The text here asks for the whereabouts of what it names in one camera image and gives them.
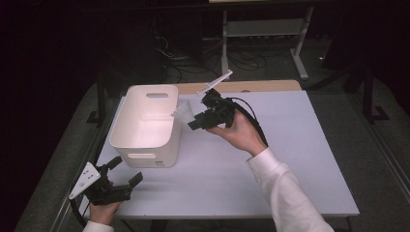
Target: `floor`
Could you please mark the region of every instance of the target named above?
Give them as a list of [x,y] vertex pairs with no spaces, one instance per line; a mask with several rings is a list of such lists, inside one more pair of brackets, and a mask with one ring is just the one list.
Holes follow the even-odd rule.
[[[233,71],[229,81],[296,79],[306,88],[335,71],[321,67],[331,40],[307,40],[301,59],[305,64],[308,80],[301,80],[288,49],[292,38],[230,41],[229,67]],[[173,62],[168,64],[168,83],[209,82],[220,75],[220,41],[210,39],[204,44],[202,62],[186,59],[173,51]],[[353,231],[406,231],[410,227],[410,205],[405,189],[395,170],[401,168],[410,176],[410,119],[395,103],[394,97],[380,81],[374,83],[374,104],[380,105],[389,115],[389,121],[370,124],[361,112],[363,90],[357,94],[345,94],[343,84],[348,76],[317,91],[308,91],[309,98],[323,131],[334,152],[340,170],[350,187],[360,214],[345,218],[327,218],[334,228]],[[151,220],[114,220],[116,231],[149,231]],[[73,216],[60,231],[80,231]]]

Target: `right hand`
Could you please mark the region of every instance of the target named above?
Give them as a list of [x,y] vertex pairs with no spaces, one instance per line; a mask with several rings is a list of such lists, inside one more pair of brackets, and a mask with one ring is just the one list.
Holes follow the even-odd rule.
[[238,110],[235,110],[232,127],[214,127],[206,131],[219,135],[235,148],[249,152],[253,157],[267,148],[247,117]]

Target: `dark background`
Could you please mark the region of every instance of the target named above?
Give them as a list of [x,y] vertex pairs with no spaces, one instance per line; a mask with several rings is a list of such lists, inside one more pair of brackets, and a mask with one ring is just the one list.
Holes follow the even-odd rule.
[[[340,70],[365,57],[410,115],[404,2],[317,8],[307,36],[334,38],[327,68]],[[2,231],[14,230],[76,106],[98,76],[109,76],[111,97],[132,84],[162,83],[162,59],[154,49],[158,33],[200,59],[201,37],[220,36],[221,28],[220,12],[89,14],[74,2],[40,0],[2,1],[0,11]],[[182,31],[181,25],[191,30]]]

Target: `white sleeve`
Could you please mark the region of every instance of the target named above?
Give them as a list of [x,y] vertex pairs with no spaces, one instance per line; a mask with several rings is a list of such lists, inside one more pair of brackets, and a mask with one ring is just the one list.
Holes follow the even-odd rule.
[[270,148],[247,163],[271,206],[278,232],[334,231],[304,194],[293,171]]
[[114,232],[114,228],[109,225],[99,224],[88,220],[87,225],[82,232]]

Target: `table surface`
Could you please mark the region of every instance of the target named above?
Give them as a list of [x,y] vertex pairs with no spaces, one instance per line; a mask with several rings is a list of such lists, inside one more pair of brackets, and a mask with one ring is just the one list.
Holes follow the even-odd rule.
[[[192,91],[204,84],[179,84],[181,100],[194,114],[205,109]],[[258,117],[268,143],[299,178],[303,190],[325,217],[357,215],[358,208],[337,166],[305,91],[297,81],[224,82],[225,97],[246,100]],[[257,89],[267,91],[255,92]],[[250,90],[251,93],[233,93]],[[118,153],[105,141],[98,165]],[[177,161],[170,168],[131,168],[124,162],[108,172],[124,185],[142,171],[144,181],[122,204],[118,218],[270,218],[271,210],[246,165],[249,154],[205,130],[183,125]],[[81,204],[84,210],[87,200]]]

